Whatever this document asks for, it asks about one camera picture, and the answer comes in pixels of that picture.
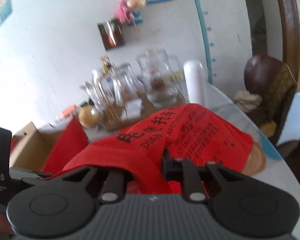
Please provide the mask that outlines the red cardboard storage box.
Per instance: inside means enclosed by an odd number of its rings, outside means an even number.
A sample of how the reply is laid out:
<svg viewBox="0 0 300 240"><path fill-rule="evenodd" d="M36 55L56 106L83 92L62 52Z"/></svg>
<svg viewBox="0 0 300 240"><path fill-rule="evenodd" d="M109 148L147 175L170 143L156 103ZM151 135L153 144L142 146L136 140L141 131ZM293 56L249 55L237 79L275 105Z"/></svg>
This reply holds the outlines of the red cardboard storage box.
<svg viewBox="0 0 300 240"><path fill-rule="evenodd" d="M56 174L88 144L74 117L41 128L30 122L12 137L10 167Z"/></svg>

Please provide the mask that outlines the pink hanging doll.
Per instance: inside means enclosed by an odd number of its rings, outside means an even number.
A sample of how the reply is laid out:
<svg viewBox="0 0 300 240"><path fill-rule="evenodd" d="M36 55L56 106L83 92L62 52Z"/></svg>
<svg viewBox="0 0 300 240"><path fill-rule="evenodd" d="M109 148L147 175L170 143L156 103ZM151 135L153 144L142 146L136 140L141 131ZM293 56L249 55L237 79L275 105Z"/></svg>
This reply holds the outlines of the pink hanging doll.
<svg viewBox="0 0 300 240"><path fill-rule="evenodd" d="M127 0L120 0L117 4L114 16L121 24L133 24L134 15L127 5Z"/></svg>

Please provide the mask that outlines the brown wall-mounted holder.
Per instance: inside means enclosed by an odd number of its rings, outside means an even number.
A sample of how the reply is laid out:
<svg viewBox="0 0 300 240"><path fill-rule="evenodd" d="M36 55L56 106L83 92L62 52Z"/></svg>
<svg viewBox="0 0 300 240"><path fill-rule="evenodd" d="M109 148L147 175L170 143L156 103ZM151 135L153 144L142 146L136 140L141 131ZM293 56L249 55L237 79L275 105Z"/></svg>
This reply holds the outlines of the brown wall-mounted holder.
<svg viewBox="0 0 300 240"><path fill-rule="evenodd" d="M117 18L97 24L105 50L124 45L121 25Z"/></svg>

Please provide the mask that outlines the dark brown wooden chair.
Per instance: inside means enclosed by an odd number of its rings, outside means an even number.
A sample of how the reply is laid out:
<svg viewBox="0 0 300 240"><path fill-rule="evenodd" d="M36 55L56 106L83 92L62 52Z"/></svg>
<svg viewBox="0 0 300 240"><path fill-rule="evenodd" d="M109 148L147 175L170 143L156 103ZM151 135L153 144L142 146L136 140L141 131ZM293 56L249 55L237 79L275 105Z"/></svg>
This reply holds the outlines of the dark brown wooden chair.
<svg viewBox="0 0 300 240"><path fill-rule="evenodd" d="M270 142L276 145L286 123L297 82L289 66L266 54L254 55L244 69L244 84L251 94L260 95L262 101L257 109L248 113L258 128L268 124L271 129Z"/></svg>

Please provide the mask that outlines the small glass jar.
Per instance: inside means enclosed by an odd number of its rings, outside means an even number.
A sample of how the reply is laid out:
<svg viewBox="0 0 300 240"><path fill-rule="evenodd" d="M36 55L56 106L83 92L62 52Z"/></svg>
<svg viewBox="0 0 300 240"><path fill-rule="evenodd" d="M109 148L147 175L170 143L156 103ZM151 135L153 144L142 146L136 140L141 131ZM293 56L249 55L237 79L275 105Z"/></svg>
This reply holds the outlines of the small glass jar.
<svg viewBox="0 0 300 240"><path fill-rule="evenodd" d="M123 107L139 98L138 80L129 63L124 63L114 70L113 85L117 105Z"/></svg>

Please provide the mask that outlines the blue height chart sticker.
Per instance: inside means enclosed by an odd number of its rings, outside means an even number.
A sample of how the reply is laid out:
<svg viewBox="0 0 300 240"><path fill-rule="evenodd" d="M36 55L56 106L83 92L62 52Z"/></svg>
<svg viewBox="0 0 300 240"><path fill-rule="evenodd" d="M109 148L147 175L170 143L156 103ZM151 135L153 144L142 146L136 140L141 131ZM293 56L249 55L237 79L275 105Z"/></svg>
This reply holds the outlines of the blue height chart sticker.
<svg viewBox="0 0 300 240"><path fill-rule="evenodd" d="M194 3L196 5L198 18L199 18L199 21L200 21L200 28L201 28L202 37L203 37L205 57L206 57L206 65L207 65L208 82L210 84L213 84L212 58L211 58L211 53L210 53L209 38L208 38L206 24L205 24L205 20L204 20L204 14L203 14L204 11L203 11L202 5L200 3L200 0L194 0Z"/></svg>

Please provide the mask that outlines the red non-woven shopping bag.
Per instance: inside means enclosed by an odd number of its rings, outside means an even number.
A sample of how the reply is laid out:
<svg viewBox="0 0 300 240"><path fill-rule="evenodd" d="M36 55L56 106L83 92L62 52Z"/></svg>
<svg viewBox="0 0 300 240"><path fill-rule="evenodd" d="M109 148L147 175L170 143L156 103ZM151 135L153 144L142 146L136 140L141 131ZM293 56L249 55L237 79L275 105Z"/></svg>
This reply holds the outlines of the red non-woven shopping bag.
<svg viewBox="0 0 300 240"><path fill-rule="evenodd" d="M194 103L158 111L118 134L88 142L72 120L52 148L43 171L63 174L81 166L122 168L134 176L129 193L178 193L162 173L164 150L197 166L208 161L242 171L253 138L207 108Z"/></svg>

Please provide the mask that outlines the woven straw mat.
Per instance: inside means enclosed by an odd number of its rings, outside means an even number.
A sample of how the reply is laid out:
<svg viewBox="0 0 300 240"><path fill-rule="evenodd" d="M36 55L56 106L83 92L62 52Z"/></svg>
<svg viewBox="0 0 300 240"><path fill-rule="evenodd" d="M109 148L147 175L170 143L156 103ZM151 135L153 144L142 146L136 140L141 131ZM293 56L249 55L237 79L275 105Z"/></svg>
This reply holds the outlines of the woven straw mat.
<svg viewBox="0 0 300 240"><path fill-rule="evenodd" d="M254 176L262 172L266 164L267 157L261 145L255 142L241 173L246 176Z"/></svg>

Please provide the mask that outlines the large glass pitcher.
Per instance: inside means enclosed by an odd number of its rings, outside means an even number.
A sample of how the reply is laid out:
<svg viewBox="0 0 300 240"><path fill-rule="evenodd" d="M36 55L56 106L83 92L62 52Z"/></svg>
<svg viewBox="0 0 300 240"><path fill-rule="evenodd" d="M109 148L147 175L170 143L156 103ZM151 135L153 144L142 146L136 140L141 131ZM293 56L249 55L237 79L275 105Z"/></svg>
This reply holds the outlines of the large glass pitcher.
<svg viewBox="0 0 300 240"><path fill-rule="evenodd" d="M183 68L178 57L168 55L164 49L148 49L136 57L141 69L142 82L147 99L156 107L169 106L177 102L181 90L174 75L170 60L176 62L179 73Z"/></svg>

